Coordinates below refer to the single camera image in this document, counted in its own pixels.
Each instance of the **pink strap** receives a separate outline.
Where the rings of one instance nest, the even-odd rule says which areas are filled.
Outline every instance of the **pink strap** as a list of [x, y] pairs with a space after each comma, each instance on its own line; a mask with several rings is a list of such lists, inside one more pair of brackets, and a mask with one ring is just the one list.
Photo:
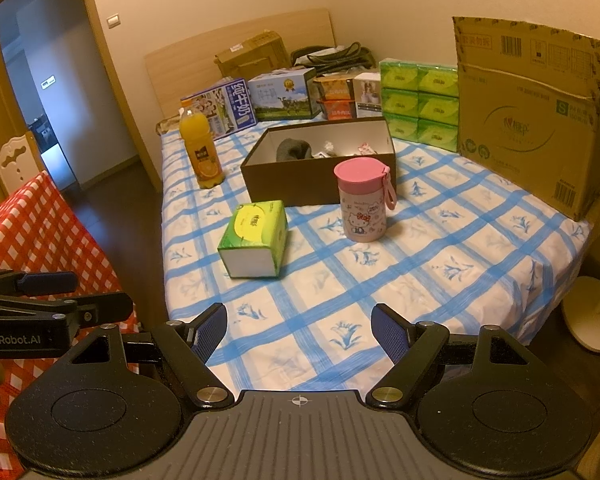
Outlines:
[[385, 168], [382, 170], [384, 176], [382, 177], [382, 190], [384, 190], [384, 203], [390, 211], [395, 209], [395, 205], [398, 203], [398, 197], [395, 194], [394, 186], [391, 184], [390, 170]]

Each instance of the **pink cup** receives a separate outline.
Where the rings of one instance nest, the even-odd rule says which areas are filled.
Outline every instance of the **pink cup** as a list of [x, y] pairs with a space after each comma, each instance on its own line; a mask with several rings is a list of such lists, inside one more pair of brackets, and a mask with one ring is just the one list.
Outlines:
[[396, 195], [390, 169], [371, 156], [357, 156], [338, 164], [344, 234], [354, 242], [378, 240], [386, 231], [386, 207], [395, 209]]

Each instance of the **screw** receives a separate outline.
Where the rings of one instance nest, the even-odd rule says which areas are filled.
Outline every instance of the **screw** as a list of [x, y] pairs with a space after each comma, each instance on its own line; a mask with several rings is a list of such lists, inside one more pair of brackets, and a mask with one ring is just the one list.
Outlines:
[[397, 402], [402, 398], [402, 392], [398, 388], [384, 386], [373, 390], [371, 396], [379, 402]]
[[196, 396], [202, 402], [221, 402], [228, 397], [229, 393], [224, 388], [218, 388], [217, 386], [208, 386], [198, 390]]

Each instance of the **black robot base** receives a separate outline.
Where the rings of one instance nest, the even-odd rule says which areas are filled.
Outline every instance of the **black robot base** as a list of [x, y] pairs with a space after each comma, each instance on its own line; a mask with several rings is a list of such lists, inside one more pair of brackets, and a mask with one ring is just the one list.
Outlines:
[[[7, 437], [26, 480], [578, 478], [589, 411], [504, 330], [450, 335], [384, 304], [371, 326], [394, 367], [363, 402], [349, 390], [235, 400], [205, 366], [226, 331], [219, 303], [147, 334], [104, 324], [13, 401]], [[471, 370], [441, 382], [459, 364]]]

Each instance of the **barcode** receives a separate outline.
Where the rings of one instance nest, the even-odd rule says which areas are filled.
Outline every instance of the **barcode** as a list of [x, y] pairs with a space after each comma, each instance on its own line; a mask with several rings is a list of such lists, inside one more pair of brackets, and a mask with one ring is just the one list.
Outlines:
[[522, 38], [515, 38], [513, 36], [501, 36], [502, 39], [502, 53], [507, 56], [522, 56]]
[[573, 199], [576, 198], [576, 192], [568, 186], [565, 186], [561, 182], [555, 183], [554, 198], [558, 202], [562, 202], [565, 206], [571, 207], [573, 205]]

